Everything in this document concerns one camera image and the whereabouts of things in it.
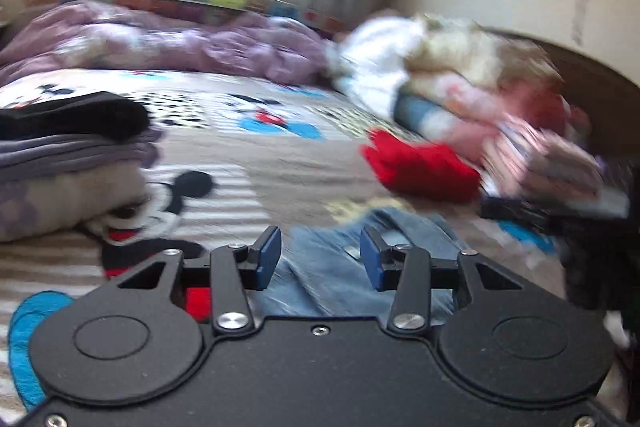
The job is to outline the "blue denim jacket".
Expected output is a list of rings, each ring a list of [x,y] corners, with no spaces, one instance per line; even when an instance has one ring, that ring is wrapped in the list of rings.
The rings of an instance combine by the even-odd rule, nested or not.
[[[394,300],[376,291],[360,260],[362,229],[380,232],[392,246],[413,244],[436,259],[454,260],[466,244],[439,215],[420,216],[393,207],[374,208],[346,225],[297,227],[264,291],[250,306],[264,317],[377,317],[384,322]]]

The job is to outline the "red knit sweater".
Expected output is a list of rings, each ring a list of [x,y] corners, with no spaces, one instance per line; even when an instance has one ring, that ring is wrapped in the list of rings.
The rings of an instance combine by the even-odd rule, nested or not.
[[[388,191],[466,204],[480,191],[480,173],[446,144],[412,145],[383,129],[369,133],[360,154]]]

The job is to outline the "pink folded garment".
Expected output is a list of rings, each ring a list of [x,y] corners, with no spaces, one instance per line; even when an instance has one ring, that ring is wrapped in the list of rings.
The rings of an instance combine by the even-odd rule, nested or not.
[[[483,157],[483,166],[502,196],[594,199],[602,190],[601,183],[585,184],[530,171],[515,173],[499,156],[488,153]]]

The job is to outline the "cream top folded garment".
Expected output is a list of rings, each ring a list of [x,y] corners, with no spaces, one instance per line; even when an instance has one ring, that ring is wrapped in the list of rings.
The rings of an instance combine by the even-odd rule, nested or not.
[[[555,132],[538,130],[520,118],[509,118],[499,124],[498,149],[526,167],[546,168],[567,165],[600,172],[600,165],[578,145]]]

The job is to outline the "Mickey Mouse bed blanket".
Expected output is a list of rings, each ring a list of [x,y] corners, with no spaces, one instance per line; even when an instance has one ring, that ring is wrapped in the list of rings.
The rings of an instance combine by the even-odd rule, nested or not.
[[[67,69],[9,84],[1,103],[94,91],[143,103],[164,130],[148,171],[151,199],[132,219],[146,235],[215,248],[277,225],[284,246],[294,228],[333,228],[393,207],[439,215],[466,245],[563,294],[552,247],[514,239],[471,205],[386,191],[359,150],[378,120],[336,94],[223,75]]]

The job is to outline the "dark wooden bed footboard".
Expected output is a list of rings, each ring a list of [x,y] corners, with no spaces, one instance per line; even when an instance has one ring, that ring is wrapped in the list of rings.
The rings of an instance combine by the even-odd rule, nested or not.
[[[562,95],[591,122],[589,150],[605,156],[639,156],[640,90],[608,65],[565,46],[498,28],[491,34],[541,46],[564,80]]]

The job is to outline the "rolled pink white quilts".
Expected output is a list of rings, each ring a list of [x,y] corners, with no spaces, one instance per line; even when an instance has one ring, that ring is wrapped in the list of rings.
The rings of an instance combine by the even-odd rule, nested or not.
[[[381,12],[337,35],[326,55],[334,88],[352,104],[473,162],[508,116],[577,144],[590,132],[547,51],[472,20]]]

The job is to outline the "black folded garment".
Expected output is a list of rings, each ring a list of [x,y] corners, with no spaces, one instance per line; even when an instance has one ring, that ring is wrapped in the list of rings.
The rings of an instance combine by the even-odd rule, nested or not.
[[[130,98],[96,92],[2,109],[1,139],[91,134],[124,142],[150,127],[146,108]]]

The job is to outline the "white floral folded garment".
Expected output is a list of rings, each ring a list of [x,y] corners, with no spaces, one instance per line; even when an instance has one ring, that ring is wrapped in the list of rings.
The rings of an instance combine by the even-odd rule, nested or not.
[[[3,243],[73,228],[145,195],[134,161],[1,184]]]

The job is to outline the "grey folded garment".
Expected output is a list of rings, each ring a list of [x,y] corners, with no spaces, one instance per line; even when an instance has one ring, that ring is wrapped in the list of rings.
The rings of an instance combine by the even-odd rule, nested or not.
[[[124,142],[91,134],[42,136],[1,142],[1,181],[12,182],[79,172],[119,161],[150,168],[160,157],[163,130],[152,126]]]

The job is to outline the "purple crumpled duvet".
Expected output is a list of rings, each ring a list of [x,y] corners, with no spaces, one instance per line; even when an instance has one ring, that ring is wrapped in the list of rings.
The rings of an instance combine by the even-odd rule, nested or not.
[[[175,70],[304,84],[329,65],[326,43],[285,17],[245,12],[218,27],[94,0],[56,6],[1,51],[1,82],[60,69]]]

